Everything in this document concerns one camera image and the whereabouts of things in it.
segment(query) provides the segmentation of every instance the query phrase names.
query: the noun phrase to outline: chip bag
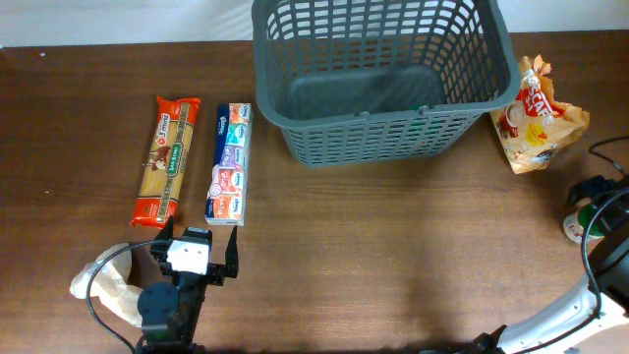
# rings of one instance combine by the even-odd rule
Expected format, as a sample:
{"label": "chip bag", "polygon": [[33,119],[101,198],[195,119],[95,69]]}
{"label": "chip bag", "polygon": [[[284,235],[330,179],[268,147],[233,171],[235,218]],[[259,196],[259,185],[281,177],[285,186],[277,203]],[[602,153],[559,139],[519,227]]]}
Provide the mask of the chip bag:
{"label": "chip bag", "polygon": [[576,142],[590,124],[590,113],[554,100],[550,64],[541,55],[520,61],[522,84],[516,100],[490,113],[493,126],[515,173],[547,168],[564,147]]}

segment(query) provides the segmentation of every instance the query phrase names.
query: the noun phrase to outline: product label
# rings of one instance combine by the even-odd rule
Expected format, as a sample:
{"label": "product label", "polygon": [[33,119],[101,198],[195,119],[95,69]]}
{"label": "product label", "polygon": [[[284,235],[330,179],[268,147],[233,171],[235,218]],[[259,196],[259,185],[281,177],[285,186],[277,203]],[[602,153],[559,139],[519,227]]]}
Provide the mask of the product label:
{"label": "product label", "polygon": [[234,170],[220,170],[217,179],[222,193],[236,193],[242,191],[245,181],[243,172]]}
{"label": "product label", "polygon": [[524,107],[527,110],[527,115],[532,117],[552,115],[552,107],[540,88],[529,88],[526,90]]}
{"label": "product label", "polygon": [[155,134],[155,141],[161,147],[168,143],[168,125],[170,124],[170,115],[168,113],[162,113],[159,124],[157,125],[157,133]]}
{"label": "product label", "polygon": [[543,130],[542,124],[531,123],[527,129],[527,143],[532,147],[540,147],[546,143],[548,135]]}
{"label": "product label", "polygon": [[251,115],[251,106],[245,103],[229,104],[229,123],[249,124]]}
{"label": "product label", "polygon": [[224,116],[218,118],[218,134],[225,134],[225,123],[227,123],[227,118]]}
{"label": "product label", "polygon": [[241,147],[225,146],[219,167],[242,170],[245,154]]}
{"label": "product label", "polygon": [[247,142],[247,125],[230,124],[227,132],[227,144],[243,147]]}
{"label": "product label", "polygon": [[170,155],[170,161],[168,161],[168,169],[166,170],[166,176],[174,177],[179,172],[179,160],[181,157],[181,151],[184,149],[184,145],[181,143],[173,144],[173,153]]}
{"label": "product label", "polygon": [[164,222],[168,213],[170,196],[173,191],[173,183],[175,182],[175,176],[177,176],[177,173],[179,172],[181,155],[184,149],[184,133],[186,132],[189,111],[190,103],[182,103],[179,121],[177,121],[177,136],[175,137],[175,142],[173,143],[170,159],[168,160],[168,166],[166,169],[166,183],[159,200],[159,210],[157,211],[156,217],[158,222]]}
{"label": "product label", "polygon": [[240,219],[243,201],[240,196],[219,196],[211,200],[210,216],[217,219]]}
{"label": "product label", "polygon": [[577,212],[571,213],[563,220],[563,231],[566,236],[574,242],[581,242],[583,237],[583,227],[577,221]]}

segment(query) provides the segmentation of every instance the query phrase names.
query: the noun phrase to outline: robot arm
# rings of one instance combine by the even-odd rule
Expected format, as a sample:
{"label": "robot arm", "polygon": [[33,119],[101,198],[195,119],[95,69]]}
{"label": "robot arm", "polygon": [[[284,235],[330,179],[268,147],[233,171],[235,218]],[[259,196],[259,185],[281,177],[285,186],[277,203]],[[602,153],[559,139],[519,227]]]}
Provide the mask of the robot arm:
{"label": "robot arm", "polygon": [[143,317],[143,338],[136,352],[142,354],[198,353],[193,344],[207,285],[222,286],[225,277],[238,276],[237,229],[234,227],[225,251],[225,265],[211,263],[212,234],[189,227],[181,239],[173,239],[173,220],[155,240],[169,243],[152,245],[150,252],[162,273],[172,278],[147,287],[138,300]]}
{"label": "robot arm", "polygon": [[[531,353],[563,354],[583,340],[617,325],[629,324],[625,308],[606,294],[602,294],[600,318],[595,319],[567,338]],[[500,335],[497,347],[505,354],[513,354],[546,343],[582,324],[596,306],[596,296],[589,289],[587,276],[566,295],[557,299],[536,315],[508,326]]]}

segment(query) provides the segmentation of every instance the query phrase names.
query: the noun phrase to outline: gray plastic basket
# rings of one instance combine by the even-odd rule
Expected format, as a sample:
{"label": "gray plastic basket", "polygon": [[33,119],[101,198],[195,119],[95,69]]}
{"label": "gray plastic basket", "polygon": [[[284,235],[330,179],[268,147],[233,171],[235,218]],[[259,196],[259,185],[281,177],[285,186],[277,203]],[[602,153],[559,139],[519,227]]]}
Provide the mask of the gray plastic basket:
{"label": "gray plastic basket", "polygon": [[427,156],[515,98],[496,0],[256,0],[257,105],[309,166]]}

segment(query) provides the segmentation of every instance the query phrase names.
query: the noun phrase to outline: basket rim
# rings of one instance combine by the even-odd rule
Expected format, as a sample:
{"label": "basket rim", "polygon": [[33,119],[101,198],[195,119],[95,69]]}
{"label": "basket rim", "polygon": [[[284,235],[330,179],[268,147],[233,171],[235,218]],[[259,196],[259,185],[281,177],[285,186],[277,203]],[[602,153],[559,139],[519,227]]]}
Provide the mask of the basket rim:
{"label": "basket rim", "polygon": [[479,114],[490,112],[508,105],[515,99],[520,91],[520,69],[515,59],[513,52],[513,44],[511,43],[511,36],[507,30],[507,26],[504,23],[504,18],[498,7],[497,0],[485,0],[488,4],[489,12],[494,20],[496,32],[498,34],[498,41],[500,42],[501,52],[503,54],[504,62],[508,69],[509,84],[503,94],[497,96],[494,100],[486,102],[472,102],[472,103],[454,103],[454,104],[438,104],[434,107],[428,108],[426,111],[413,111],[413,110],[401,110],[395,112],[383,112],[376,113],[368,116],[355,116],[352,114],[338,115],[332,117],[315,118],[310,120],[295,120],[290,119],[281,113],[277,112],[269,103],[268,94],[262,94],[267,92],[264,87],[266,78],[265,70],[262,68],[262,60],[256,53],[263,52],[262,45],[265,43],[266,38],[264,36],[264,30],[260,28],[265,24],[265,20],[260,17],[256,17],[262,10],[262,3],[266,0],[254,0],[252,7],[252,22],[254,24],[254,64],[256,70],[256,102],[257,107],[264,117],[274,125],[283,129],[292,130],[307,130],[312,128],[323,128],[325,126],[334,126],[338,123],[343,125],[348,124],[360,124],[368,123],[369,120],[395,120],[393,116],[399,113],[405,114],[419,114],[422,116],[442,115],[449,113],[466,113],[466,114]]}

